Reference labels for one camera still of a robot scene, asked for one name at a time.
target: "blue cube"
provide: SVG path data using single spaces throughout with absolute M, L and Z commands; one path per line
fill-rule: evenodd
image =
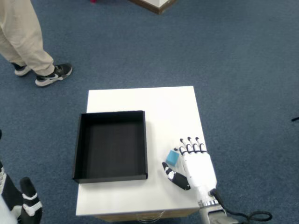
M 169 165 L 175 166 L 178 161 L 178 156 L 179 156 L 178 153 L 176 153 L 174 151 L 170 151 L 170 153 L 167 156 L 166 163 L 168 163 Z

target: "black box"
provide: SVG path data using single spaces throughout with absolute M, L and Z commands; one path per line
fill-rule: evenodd
M 144 111 L 81 114 L 73 180 L 93 183 L 147 177 Z

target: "black cable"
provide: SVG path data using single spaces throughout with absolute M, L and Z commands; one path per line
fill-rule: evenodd
M 296 121 L 296 120 L 299 120 L 299 117 L 293 118 L 291 121 Z
M 240 224 L 250 224 L 251 220 L 258 221 L 258 222 L 267 222 L 267 221 L 270 221 L 272 219 L 272 217 L 273 217 L 272 214 L 270 212 L 268 212 L 268 211 L 254 211 L 254 212 L 250 213 L 249 216 L 245 215 L 244 213 L 233 212 L 233 211 L 227 209 L 224 206 L 223 200 L 221 199 L 220 194 L 219 194 L 219 192 L 216 189 L 212 189 L 210 191 L 210 194 L 213 195 L 216 198 L 216 200 L 223 207 L 223 209 L 226 210 L 229 214 L 234 215 L 234 216 L 242 216 L 242 217 L 244 217 L 244 218 L 247 219 L 247 222 L 243 222 L 243 223 L 240 223 Z M 257 218 L 257 217 L 254 217 L 256 215 L 267 215 L 268 217 L 267 218 Z

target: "shoe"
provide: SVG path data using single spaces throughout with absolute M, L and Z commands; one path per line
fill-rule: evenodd
M 36 75 L 36 85 L 44 87 L 56 81 L 62 81 L 71 74 L 72 69 L 72 65 L 68 63 L 56 65 L 54 72 L 48 76 Z
M 14 66 L 14 73 L 20 77 L 25 76 L 31 70 L 31 68 L 29 68 L 27 65 L 19 66 L 16 63 L 12 63 L 12 64 Z

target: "table top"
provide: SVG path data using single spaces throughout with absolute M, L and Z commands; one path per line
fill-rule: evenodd
M 79 184 L 76 215 L 195 209 L 195 192 L 171 183 L 162 162 L 180 138 L 204 142 L 193 86 L 90 90 L 87 112 L 145 111 L 148 179 Z M 181 156 L 175 170 L 185 174 Z

